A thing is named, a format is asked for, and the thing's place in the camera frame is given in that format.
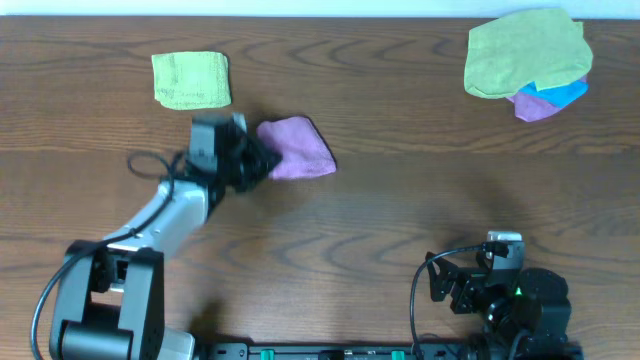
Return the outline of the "purple microfibre cloth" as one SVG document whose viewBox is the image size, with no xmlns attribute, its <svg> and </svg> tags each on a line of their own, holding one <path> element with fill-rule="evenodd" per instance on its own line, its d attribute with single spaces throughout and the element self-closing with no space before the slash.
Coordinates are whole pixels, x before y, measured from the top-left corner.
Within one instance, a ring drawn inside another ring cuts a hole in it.
<svg viewBox="0 0 640 360">
<path fill-rule="evenodd" d="M 269 174 L 272 180 L 317 178 L 337 170 L 328 145 L 306 117 L 262 122 L 257 127 L 257 136 L 282 157 Z"/>
</svg>

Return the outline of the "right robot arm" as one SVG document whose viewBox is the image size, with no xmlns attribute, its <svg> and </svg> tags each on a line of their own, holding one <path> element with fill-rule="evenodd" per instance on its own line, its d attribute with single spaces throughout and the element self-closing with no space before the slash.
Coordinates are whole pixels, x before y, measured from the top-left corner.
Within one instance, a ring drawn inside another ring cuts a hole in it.
<svg viewBox="0 0 640 360">
<path fill-rule="evenodd" d="M 476 267 L 464 268 L 443 255 L 426 255 L 431 299 L 451 297 L 456 315 L 477 314 L 481 332 L 462 342 L 457 359 L 580 360 L 582 347 L 571 342 L 572 314 L 568 284 L 543 268 L 523 267 L 522 255 L 506 257 L 484 251 Z"/>
</svg>

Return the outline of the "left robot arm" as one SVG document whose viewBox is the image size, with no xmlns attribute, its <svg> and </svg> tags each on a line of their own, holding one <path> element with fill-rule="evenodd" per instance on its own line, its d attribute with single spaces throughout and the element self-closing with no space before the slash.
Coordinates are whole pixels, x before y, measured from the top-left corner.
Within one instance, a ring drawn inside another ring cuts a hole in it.
<svg viewBox="0 0 640 360">
<path fill-rule="evenodd" d="M 165 263 L 202 227 L 227 189 L 253 189 L 282 157 L 235 124 L 195 126 L 152 200 L 99 242 L 76 240 L 34 314 L 57 294 L 49 336 L 54 359 L 194 359 L 193 335 L 165 324 Z"/>
</svg>

